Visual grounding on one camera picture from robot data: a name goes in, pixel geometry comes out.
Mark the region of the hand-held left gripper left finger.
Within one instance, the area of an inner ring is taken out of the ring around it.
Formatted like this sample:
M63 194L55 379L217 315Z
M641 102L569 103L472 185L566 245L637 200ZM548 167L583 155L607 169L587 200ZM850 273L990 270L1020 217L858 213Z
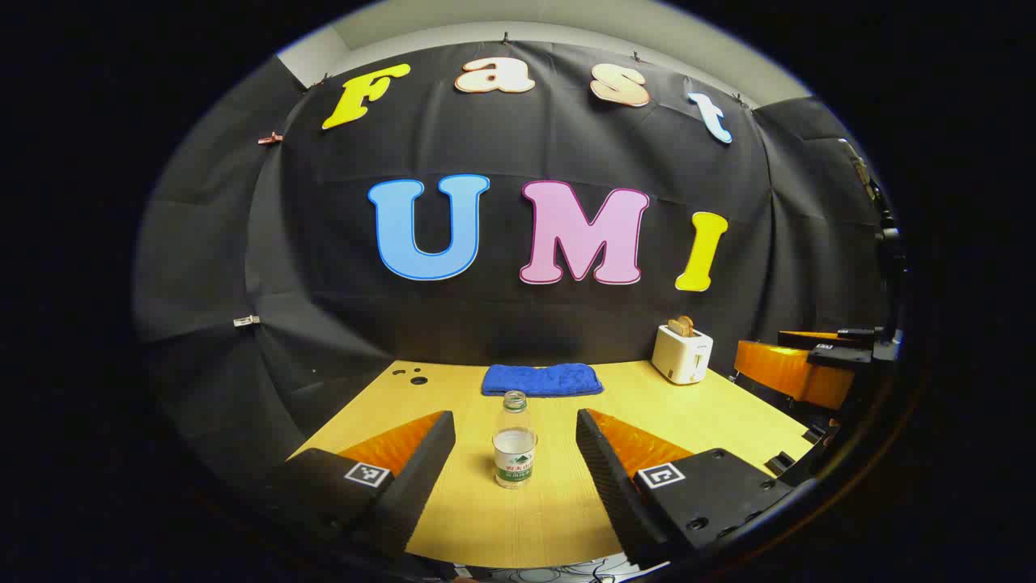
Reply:
M344 450L307 448L269 472L271 512L336 555L391 562L405 554L455 443L454 415L439 411Z

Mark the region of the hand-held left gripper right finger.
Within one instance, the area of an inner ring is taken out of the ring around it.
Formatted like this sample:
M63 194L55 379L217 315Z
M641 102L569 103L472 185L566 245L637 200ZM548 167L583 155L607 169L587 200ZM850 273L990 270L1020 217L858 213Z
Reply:
M721 555L792 495L735 453L688 453L592 409L577 412L575 440L622 552L641 569Z

